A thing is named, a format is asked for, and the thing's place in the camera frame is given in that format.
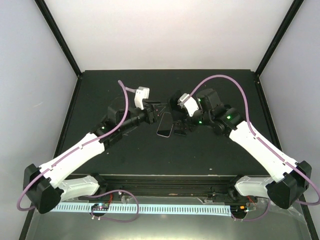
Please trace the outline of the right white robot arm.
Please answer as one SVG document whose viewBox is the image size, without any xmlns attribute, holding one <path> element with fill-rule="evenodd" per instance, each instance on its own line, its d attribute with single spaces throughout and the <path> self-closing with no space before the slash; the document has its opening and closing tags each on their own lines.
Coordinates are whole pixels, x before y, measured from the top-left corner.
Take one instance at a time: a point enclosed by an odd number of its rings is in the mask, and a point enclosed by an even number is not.
<svg viewBox="0 0 320 240">
<path fill-rule="evenodd" d="M 268 177 L 240 177 L 227 189 L 230 200 L 238 202 L 244 196 L 268 198 L 286 210 L 308 189 L 305 178 L 311 176 L 311 165 L 297 162 L 271 144 L 234 107 L 224 105 L 215 90 L 202 90 L 196 98 L 185 93 L 178 104 L 187 112 L 186 123 L 212 127 L 217 135 L 245 149 L 268 172 Z"/>
</svg>

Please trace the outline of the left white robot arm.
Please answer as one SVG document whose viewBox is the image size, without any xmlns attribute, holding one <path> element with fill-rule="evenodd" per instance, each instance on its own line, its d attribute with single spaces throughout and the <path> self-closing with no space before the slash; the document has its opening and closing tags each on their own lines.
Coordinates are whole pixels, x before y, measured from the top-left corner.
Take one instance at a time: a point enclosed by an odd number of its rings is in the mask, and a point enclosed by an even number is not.
<svg viewBox="0 0 320 240">
<path fill-rule="evenodd" d="M 108 192 L 98 174 L 68 180 L 68 176 L 97 155 L 119 142 L 124 131 L 142 123 L 154 124 L 160 115 L 160 101 L 142 100 L 134 108 L 126 101 L 123 108 L 109 106 L 107 114 L 78 143 L 40 166 L 30 164 L 24 170 L 22 195 L 32 208 L 46 214 L 60 202 L 89 196 L 103 199 Z"/>
</svg>

